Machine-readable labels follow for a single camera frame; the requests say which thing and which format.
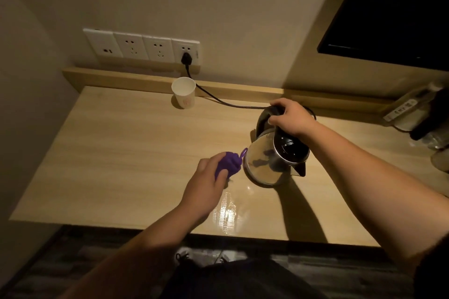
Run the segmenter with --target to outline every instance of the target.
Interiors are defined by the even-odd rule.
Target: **left hand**
[[[226,185],[228,171],[220,171],[215,180],[215,170],[218,162],[226,155],[225,152],[212,156],[210,159],[199,160],[198,167],[184,190],[179,207],[188,215],[199,221],[206,218],[217,206],[223,188]]]

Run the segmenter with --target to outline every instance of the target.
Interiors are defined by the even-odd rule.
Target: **wooden desk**
[[[85,87],[11,219],[145,228],[179,203],[200,158],[249,146],[260,110],[199,97],[194,108],[182,110],[171,99]],[[431,151],[413,147],[407,135],[367,123],[318,121],[449,195],[447,175],[430,164]],[[377,246],[313,155],[306,177],[293,176],[277,190],[256,186],[240,171],[194,232]]]

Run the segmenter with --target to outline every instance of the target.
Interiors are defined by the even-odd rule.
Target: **forearm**
[[[419,180],[319,123],[301,140],[359,221],[411,272],[422,254],[449,231],[449,200]]]
[[[134,297],[171,265],[173,252],[195,221],[176,207],[84,276],[63,298]]]

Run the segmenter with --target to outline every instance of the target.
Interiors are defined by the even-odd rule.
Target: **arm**
[[[228,176],[215,170],[225,153],[199,161],[180,204],[86,274],[62,298],[133,298],[172,263],[179,243],[220,200]]]
[[[357,219],[402,268],[413,274],[449,232],[449,199],[316,122],[298,103],[270,123],[300,138],[328,172]]]

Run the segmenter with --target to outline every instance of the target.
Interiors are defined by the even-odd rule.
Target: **hand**
[[[220,153],[210,159],[199,160],[198,167],[184,190],[179,204],[195,221],[206,218],[217,206],[228,178],[226,169],[215,180],[218,162],[226,155]]]
[[[307,133],[317,121],[299,103],[287,98],[279,98],[270,102],[271,105],[282,105],[285,112],[280,116],[270,116],[268,123],[279,126],[283,131],[293,136]]]

